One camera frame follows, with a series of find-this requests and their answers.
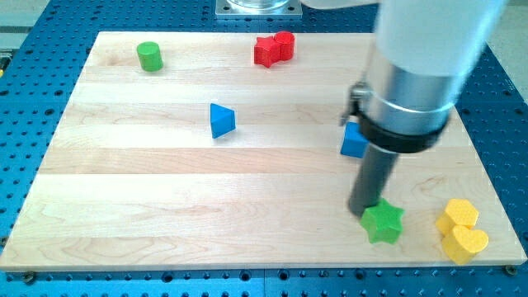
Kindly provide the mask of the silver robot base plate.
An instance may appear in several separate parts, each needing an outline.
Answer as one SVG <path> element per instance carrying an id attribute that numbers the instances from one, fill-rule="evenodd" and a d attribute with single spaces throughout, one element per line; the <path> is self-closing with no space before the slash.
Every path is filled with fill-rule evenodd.
<path id="1" fill-rule="evenodd" d="M 215 0 L 217 17 L 301 17 L 300 0 Z"/>

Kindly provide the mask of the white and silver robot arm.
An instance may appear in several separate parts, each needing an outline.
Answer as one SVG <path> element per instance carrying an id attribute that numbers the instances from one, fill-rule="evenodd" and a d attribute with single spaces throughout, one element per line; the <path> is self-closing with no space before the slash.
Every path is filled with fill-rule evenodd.
<path id="1" fill-rule="evenodd" d="M 341 115 L 368 140 L 348 202 L 379 204 L 401 153 L 434 146 L 507 0 L 381 0 L 361 79 Z"/>

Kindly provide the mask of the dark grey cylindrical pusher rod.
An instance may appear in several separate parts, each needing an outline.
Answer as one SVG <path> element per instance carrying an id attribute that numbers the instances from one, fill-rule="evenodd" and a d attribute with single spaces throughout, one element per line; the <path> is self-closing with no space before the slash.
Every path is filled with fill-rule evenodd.
<path id="1" fill-rule="evenodd" d="M 349 199 L 349 210 L 355 216 L 360 218 L 367 208 L 379 204 L 397 160 L 398 153 L 374 144 L 367 146 Z"/>

